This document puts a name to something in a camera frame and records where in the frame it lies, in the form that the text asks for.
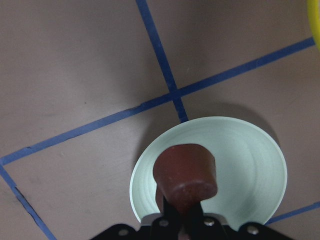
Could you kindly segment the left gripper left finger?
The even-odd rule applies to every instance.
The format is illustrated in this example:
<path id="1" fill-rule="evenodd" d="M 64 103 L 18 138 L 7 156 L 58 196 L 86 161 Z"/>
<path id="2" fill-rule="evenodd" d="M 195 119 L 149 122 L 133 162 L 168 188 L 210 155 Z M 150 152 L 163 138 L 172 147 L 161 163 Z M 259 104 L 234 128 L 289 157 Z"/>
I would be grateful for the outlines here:
<path id="1" fill-rule="evenodd" d="M 168 240 L 179 240 L 182 230 L 182 219 L 179 212 L 163 197 L 163 221 L 162 228 Z"/>

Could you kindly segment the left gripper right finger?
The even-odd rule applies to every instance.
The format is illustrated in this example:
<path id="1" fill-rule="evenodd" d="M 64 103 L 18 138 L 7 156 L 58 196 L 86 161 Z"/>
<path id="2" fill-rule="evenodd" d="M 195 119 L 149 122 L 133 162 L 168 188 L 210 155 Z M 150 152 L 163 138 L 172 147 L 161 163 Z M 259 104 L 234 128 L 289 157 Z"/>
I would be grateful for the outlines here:
<path id="1" fill-rule="evenodd" d="M 200 203 L 189 211 L 189 236 L 191 240 L 228 240 L 224 228 L 226 219 L 216 213 L 204 213 Z"/>

